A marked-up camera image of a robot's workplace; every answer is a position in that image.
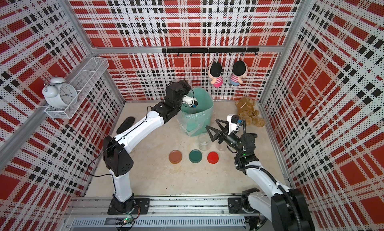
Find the green lid peanut jar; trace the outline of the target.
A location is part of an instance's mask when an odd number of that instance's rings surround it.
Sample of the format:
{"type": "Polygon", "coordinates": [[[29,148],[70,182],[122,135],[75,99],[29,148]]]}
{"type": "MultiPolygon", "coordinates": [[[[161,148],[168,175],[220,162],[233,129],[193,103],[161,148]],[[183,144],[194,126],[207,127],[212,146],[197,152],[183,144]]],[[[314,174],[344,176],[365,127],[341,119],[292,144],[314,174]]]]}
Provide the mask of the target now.
{"type": "Polygon", "coordinates": [[[202,133],[198,136],[199,149],[201,151],[207,151],[211,147],[211,139],[208,133],[202,133]]]}

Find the red jar lid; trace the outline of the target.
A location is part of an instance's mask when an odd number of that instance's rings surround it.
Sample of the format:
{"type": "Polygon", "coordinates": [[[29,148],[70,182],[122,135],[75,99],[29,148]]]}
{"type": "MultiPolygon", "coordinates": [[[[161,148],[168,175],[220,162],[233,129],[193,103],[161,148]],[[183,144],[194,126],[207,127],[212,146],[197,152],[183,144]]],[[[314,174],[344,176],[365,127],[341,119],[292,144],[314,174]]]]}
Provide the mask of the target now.
{"type": "Polygon", "coordinates": [[[207,160],[210,164],[216,164],[219,161],[219,154],[217,152],[209,152],[207,160]]]}

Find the dark green jar lid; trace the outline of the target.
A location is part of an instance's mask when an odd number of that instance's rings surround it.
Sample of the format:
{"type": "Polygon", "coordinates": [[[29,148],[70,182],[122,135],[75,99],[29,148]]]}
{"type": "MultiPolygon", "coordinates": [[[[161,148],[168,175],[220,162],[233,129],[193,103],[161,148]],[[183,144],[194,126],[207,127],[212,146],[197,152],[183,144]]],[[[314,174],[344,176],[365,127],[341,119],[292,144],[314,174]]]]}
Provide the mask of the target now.
{"type": "Polygon", "coordinates": [[[203,158],[203,155],[201,153],[201,151],[195,149],[195,150],[192,150],[190,151],[189,153],[189,160],[192,162],[192,163],[199,163],[203,158]]]}

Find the orange brown jar lid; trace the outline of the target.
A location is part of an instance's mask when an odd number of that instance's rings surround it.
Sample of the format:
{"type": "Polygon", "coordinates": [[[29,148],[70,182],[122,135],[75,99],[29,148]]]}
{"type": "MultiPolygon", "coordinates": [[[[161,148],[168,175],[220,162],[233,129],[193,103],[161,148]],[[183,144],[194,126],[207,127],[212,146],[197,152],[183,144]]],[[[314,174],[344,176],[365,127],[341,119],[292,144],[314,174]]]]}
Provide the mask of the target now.
{"type": "Polygon", "coordinates": [[[169,153],[169,161],[172,164],[178,164],[182,161],[183,154],[179,150],[173,150],[169,153]]]}

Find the orange lid peanut jar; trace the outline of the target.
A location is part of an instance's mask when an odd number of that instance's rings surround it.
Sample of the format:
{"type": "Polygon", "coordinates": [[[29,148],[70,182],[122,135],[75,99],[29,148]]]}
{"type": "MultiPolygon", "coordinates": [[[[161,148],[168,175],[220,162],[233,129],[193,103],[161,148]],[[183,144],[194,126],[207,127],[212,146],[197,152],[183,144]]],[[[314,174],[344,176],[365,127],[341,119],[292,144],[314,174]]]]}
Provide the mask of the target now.
{"type": "Polygon", "coordinates": [[[178,79],[178,78],[176,78],[176,79],[173,79],[172,81],[171,81],[171,84],[172,83],[180,83],[180,82],[182,82],[182,81],[185,81],[184,79],[178,79]]]}

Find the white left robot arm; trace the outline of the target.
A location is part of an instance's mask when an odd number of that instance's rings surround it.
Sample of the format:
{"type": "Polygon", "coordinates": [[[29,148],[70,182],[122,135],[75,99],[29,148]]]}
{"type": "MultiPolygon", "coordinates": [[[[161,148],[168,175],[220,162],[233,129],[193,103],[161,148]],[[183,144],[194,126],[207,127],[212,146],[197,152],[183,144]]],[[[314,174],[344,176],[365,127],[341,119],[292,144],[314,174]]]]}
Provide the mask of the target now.
{"type": "Polygon", "coordinates": [[[184,104],[194,105],[192,90],[186,80],[171,82],[166,96],[138,123],[115,137],[103,140],[103,161],[113,177],[114,194],[111,206],[119,213],[129,213],[136,206],[130,184],[130,170],[134,161],[130,152],[149,134],[177,115],[184,104]]]}

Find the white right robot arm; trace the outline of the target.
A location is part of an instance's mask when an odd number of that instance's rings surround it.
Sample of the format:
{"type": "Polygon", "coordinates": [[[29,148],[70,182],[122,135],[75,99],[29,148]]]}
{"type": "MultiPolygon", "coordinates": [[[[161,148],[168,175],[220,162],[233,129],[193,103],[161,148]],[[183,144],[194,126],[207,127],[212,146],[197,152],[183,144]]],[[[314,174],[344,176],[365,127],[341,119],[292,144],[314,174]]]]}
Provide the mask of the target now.
{"type": "Polygon", "coordinates": [[[218,128],[207,126],[212,142],[225,142],[235,151],[234,166],[251,178],[258,186],[242,193],[243,208],[258,211],[266,217],[276,231],[314,231],[315,225],[306,199],[299,189],[290,188],[267,171],[256,157],[256,133],[247,132],[245,120],[237,115],[228,121],[216,119],[218,128]]]}

